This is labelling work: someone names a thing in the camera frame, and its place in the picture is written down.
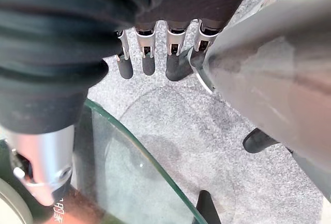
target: black hose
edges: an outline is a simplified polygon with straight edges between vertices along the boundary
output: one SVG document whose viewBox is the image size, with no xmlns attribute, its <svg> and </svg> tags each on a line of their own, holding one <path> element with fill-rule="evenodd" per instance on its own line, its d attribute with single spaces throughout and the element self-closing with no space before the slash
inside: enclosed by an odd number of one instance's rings
<svg viewBox="0 0 331 224">
<path fill-rule="evenodd" d="M 160 0 L 0 0 L 0 124 L 46 133 L 77 122 L 118 54 L 116 30 Z"/>
</svg>

